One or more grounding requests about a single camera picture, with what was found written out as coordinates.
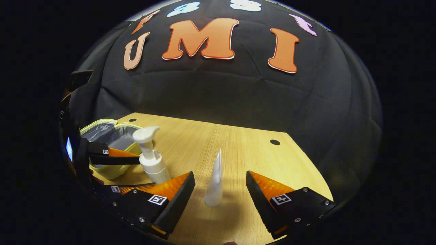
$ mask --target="white pump bottle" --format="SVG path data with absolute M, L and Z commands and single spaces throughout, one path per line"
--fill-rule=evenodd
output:
M 132 135 L 133 140 L 139 144 L 142 151 L 139 162 L 151 181 L 156 184 L 162 184 L 171 179 L 162 155 L 153 147 L 152 140 L 159 128 L 159 126 L 141 128 L 133 132 Z

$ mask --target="orange letter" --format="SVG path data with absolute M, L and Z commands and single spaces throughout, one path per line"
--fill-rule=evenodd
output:
M 126 45 L 126 51 L 124 52 L 124 68 L 126 70 L 132 70 L 135 68 L 139 60 L 142 56 L 142 49 L 144 47 L 145 38 L 150 34 L 150 32 L 142 34 L 140 37 L 138 37 L 138 47 L 136 48 L 136 55 L 133 60 L 130 59 L 130 53 L 132 52 L 133 44 L 135 43 L 135 40 L 132 40 L 130 43 Z
M 188 55 L 192 57 L 207 39 L 208 44 L 201 51 L 203 57 L 231 59 L 235 56 L 235 52 L 230 49 L 230 41 L 233 27 L 237 24 L 239 24 L 238 20 L 218 18 L 209 22 L 199 31 L 190 20 L 174 23 L 170 25 L 173 33 L 171 34 L 168 50 L 162 55 L 162 58 L 169 60 L 182 57 L 183 51 L 179 48 L 181 41 Z
M 153 12 L 152 14 L 150 14 L 149 16 L 143 18 L 143 19 L 139 22 L 139 24 L 138 24 L 138 26 L 135 28 L 135 30 L 133 30 L 132 34 L 135 33 L 135 32 L 137 32 L 139 29 L 141 29 L 142 26 L 143 26 L 145 23 L 147 23 L 147 22 L 151 19 L 151 17 L 153 17 L 153 15 L 154 15 L 154 14 L 157 14 L 159 11 L 160 11 L 160 9 L 154 11 L 154 12 Z
M 300 40 L 287 31 L 277 28 L 271 28 L 272 33 L 276 35 L 276 50 L 274 56 L 269 58 L 268 64 L 275 69 L 287 72 L 297 72 L 294 64 L 295 43 Z

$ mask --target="letter m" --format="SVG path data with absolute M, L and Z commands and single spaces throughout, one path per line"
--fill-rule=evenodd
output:
M 183 43 L 188 55 L 192 57 L 207 39 L 208 44 L 201 51 L 203 57 L 231 59 L 235 56 L 235 52 L 230 48 L 232 31 L 237 24 L 239 24 L 238 20 L 218 18 L 209 22 L 199 31 L 190 20 L 174 23 L 170 25 L 173 33 L 168 50 L 162 55 L 162 58 L 169 60 L 182 57 L 183 51 L 180 50 L 180 42 Z

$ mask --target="black fabric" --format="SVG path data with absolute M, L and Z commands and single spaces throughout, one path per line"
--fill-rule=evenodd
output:
M 219 0 L 166 17 L 180 3 L 160 9 L 131 35 L 140 20 L 119 25 L 96 44 L 78 67 L 95 70 L 91 81 L 72 96 L 81 125 L 133 112 L 287 132 L 317 166 L 338 203 L 351 198 L 377 156 L 381 105 L 374 81 L 359 57 L 335 34 L 314 21 L 312 36 L 279 5 L 259 1 L 260 12 L 234 10 Z M 169 26 L 192 20 L 201 30 L 218 17 L 234 18 L 230 60 L 208 59 L 200 51 L 163 60 Z M 276 38 L 271 28 L 290 32 L 296 43 L 297 72 L 268 65 Z M 123 66 L 125 45 L 145 32 L 138 66 Z M 136 52 L 134 45 L 131 57 Z
M 67 90 L 74 91 L 87 84 L 91 75 L 92 71 L 73 72 L 70 77 L 70 86 L 67 87 Z

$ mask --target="wooden table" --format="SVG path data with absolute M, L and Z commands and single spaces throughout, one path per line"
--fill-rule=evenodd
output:
M 189 171 L 195 175 L 191 198 L 168 240 L 177 245 L 267 244 L 274 239 L 245 186 L 251 170 L 294 189 L 309 187 L 333 200 L 327 183 L 287 133 L 249 129 L 163 116 L 132 113 L 118 120 L 141 127 L 159 125 L 154 145 L 171 177 Z M 280 145 L 270 143 L 278 140 Z M 208 178 L 221 148 L 223 199 L 214 208 L 203 203 Z M 107 185 L 145 184 L 151 180 L 140 165 L 113 181 L 94 175 Z

